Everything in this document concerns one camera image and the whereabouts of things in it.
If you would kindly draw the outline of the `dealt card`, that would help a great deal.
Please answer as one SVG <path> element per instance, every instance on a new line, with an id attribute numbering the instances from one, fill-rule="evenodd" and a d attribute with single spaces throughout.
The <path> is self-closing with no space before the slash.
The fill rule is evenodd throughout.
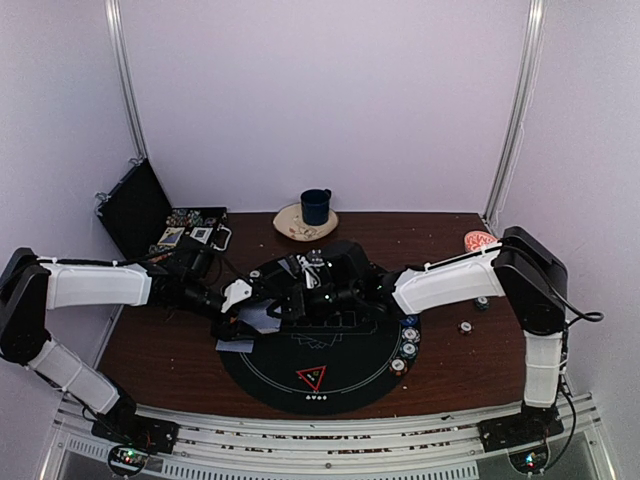
<path id="1" fill-rule="evenodd" d="M 227 353 L 251 353 L 254 348 L 254 341 L 249 340 L 233 340 L 223 341 L 218 340 L 216 344 L 216 350 L 218 352 Z"/>
<path id="2" fill-rule="evenodd" d="M 297 277 L 301 272 L 301 266 L 295 256 L 285 256 L 279 261 L 279 264 L 293 277 Z"/>

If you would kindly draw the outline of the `blue playing card deck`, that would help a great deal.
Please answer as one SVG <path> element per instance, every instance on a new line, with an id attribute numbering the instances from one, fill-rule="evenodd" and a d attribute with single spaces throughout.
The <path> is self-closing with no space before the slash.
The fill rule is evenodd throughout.
<path id="1" fill-rule="evenodd" d="M 269 316 L 267 307 L 263 305 L 246 306 L 239 311 L 238 319 L 260 334 L 274 334 L 281 329 L 281 319 Z"/>

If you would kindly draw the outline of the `blue small blind button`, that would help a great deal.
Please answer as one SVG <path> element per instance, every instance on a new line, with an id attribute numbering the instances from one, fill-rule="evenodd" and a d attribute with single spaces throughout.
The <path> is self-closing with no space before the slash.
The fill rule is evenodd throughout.
<path id="1" fill-rule="evenodd" d="M 413 327 L 419 321 L 419 317 L 417 315 L 409 315 L 400 320 L 400 324 L 403 327 Z"/>

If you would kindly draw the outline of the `blue ten poker chip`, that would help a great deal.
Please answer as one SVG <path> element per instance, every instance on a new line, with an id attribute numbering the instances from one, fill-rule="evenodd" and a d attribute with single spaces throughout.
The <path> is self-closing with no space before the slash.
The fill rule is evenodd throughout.
<path id="1" fill-rule="evenodd" d="M 414 327 L 403 328 L 402 338 L 406 342 L 417 343 L 420 341 L 420 331 Z"/>

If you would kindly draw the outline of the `green fifty poker chip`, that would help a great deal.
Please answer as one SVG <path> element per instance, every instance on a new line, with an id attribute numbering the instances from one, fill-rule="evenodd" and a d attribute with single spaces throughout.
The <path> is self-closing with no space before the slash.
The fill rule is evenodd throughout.
<path id="1" fill-rule="evenodd" d="M 418 351 L 418 346 L 415 343 L 406 341 L 401 344 L 399 353 L 402 358 L 411 360 L 417 356 Z"/>

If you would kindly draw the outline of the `red triangle all-in marker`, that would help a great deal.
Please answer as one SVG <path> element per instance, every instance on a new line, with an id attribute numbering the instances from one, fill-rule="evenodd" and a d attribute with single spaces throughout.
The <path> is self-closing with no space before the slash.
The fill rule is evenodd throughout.
<path id="1" fill-rule="evenodd" d="M 323 384 L 326 375 L 327 366 L 321 365 L 296 371 L 299 379 L 304 381 L 306 385 L 314 392 L 318 392 Z"/>

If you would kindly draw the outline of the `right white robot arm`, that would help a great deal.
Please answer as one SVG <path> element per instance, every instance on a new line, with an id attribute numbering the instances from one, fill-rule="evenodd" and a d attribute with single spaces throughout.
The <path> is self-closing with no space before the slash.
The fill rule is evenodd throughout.
<path id="1" fill-rule="evenodd" d="M 525 342 L 524 391 L 513 433 L 530 442 L 550 426 L 566 359 L 568 273 L 526 230 L 511 227 L 474 251 L 394 271 L 369 262 L 355 242 L 297 255 L 289 264 L 293 280 L 277 309 L 287 322 L 355 306 L 404 320 L 464 301 L 504 300 Z"/>

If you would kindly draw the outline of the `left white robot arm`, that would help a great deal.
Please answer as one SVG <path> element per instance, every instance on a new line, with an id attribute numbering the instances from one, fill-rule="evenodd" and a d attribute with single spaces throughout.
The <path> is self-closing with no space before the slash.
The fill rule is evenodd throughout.
<path id="1" fill-rule="evenodd" d="M 1 356 L 75 397 L 123 444 L 144 433 L 131 396 L 87 362 L 82 348 L 94 325 L 72 330 L 87 315 L 118 307 L 169 307 L 210 321 L 215 337 L 243 340 L 259 330 L 232 316 L 252 295 L 245 279 L 219 294 L 163 265 L 42 257 L 16 249 L 1 274 Z"/>

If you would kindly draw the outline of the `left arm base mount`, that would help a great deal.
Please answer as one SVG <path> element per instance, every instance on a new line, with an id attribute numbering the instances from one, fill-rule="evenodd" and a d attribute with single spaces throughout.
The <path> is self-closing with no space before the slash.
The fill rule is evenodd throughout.
<path id="1" fill-rule="evenodd" d="M 179 425 L 166 420 L 136 417 L 133 429 L 125 433 L 105 421 L 94 420 L 91 433 L 114 443 L 107 453 L 109 469 L 117 476 L 131 477 L 141 473 L 153 455 L 173 452 Z"/>

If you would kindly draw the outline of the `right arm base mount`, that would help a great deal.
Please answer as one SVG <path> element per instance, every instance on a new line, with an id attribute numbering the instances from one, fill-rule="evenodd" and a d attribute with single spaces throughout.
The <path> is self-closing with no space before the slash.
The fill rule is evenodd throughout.
<path id="1" fill-rule="evenodd" d="M 520 474 L 540 474 L 551 461 L 548 444 L 552 436 L 562 434 L 560 420 L 545 422 L 520 415 L 485 420 L 478 431 L 486 453 L 506 450 L 514 470 Z"/>

